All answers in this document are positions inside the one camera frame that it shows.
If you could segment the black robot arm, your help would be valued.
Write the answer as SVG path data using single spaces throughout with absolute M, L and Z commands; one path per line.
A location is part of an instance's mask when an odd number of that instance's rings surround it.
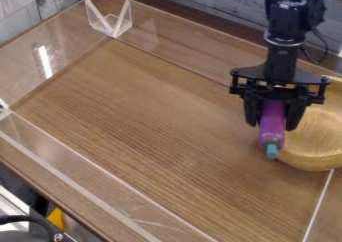
M 261 123 L 267 100 L 283 104 L 285 129 L 297 129 L 306 108 L 325 102 L 331 80 L 298 67 L 306 34 L 325 21 L 325 0 L 265 0 L 269 27 L 266 61 L 230 71 L 230 92 L 243 99 L 246 123 Z

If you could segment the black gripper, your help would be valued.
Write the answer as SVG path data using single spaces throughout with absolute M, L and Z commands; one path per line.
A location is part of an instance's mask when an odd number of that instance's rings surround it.
M 293 131 L 299 125 L 307 105 L 325 102 L 331 80 L 301 68 L 295 69 L 291 79 L 277 80 L 266 76 L 265 70 L 265 64 L 232 69 L 230 93 L 243 99 L 246 122 L 252 127 L 259 122 L 262 101 L 287 101 L 286 130 Z

